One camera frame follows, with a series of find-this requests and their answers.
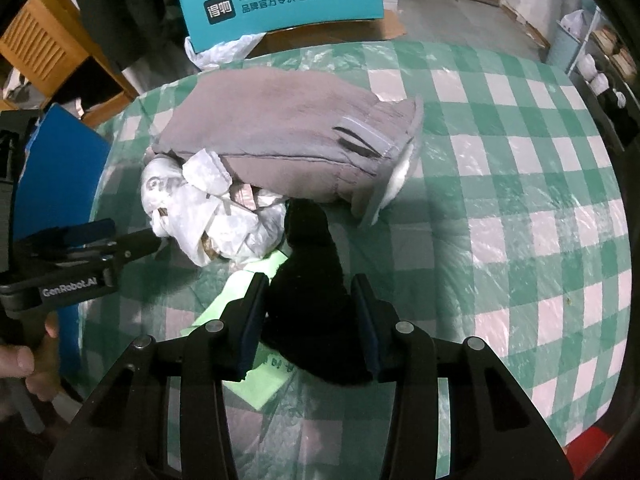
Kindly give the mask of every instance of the screw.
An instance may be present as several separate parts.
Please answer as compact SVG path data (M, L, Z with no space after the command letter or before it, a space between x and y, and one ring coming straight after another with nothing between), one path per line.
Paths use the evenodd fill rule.
M398 321L396 323L396 330L401 334L410 334L414 331L414 326L408 321Z
M138 349L146 348L151 344L151 336L149 335L141 335L133 340L133 346Z
M205 330L207 332L216 333L220 332L224 327L225 324L222 321L219 319L213 319L205 325Z
M484 348L484 341L479 337L470 337L466 340L466 344L468 344L472 350L482 350Z

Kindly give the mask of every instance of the human hand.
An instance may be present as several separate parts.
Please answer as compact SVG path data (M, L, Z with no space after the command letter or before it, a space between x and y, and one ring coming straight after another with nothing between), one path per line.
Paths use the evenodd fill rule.
M34 351L27 346L0 346L0 378L25 378L27 389L48 402L60 390L59 327L55 312L47 316L45 329L44 338Z

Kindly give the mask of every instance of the floor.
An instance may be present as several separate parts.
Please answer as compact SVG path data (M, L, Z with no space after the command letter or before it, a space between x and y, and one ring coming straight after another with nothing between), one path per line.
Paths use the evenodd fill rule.
M540 47L499 7L471 0L398 0L404 40L486 48L540 61Z

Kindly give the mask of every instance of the green checkered tablecloth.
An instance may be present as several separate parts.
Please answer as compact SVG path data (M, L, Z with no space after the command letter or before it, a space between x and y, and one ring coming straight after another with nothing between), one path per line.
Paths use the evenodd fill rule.
M326 208L347 279L366 273L379 298L431 335L488 341L561 444L594 423L625 351L630 251L607 152L567 77L495 52L403 41L293 50L225 69L255 65L334 72L383 100L422 95L422 163L378 224L358 230L346 206ZM113 147L95 218L111 217L123 232L147 226L143 153L206 76L149 92L101 128ZM194 268L172 245L128 265L119 294L81 306L81 391L132 338L178 336L233 270L225 262ZM441 385L442 475L449 419ZM299 370L260 412L228 392L240 478L376 478L392 396L389 384L340 389ZM170 438L176 467L178 457Z

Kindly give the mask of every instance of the red object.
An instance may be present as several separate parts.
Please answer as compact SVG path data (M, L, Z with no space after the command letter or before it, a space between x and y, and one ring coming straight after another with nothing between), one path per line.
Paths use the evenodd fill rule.
M574 477L580 478L609 442L610 435L596 426L591 426L565 448L566 457L574 470Z

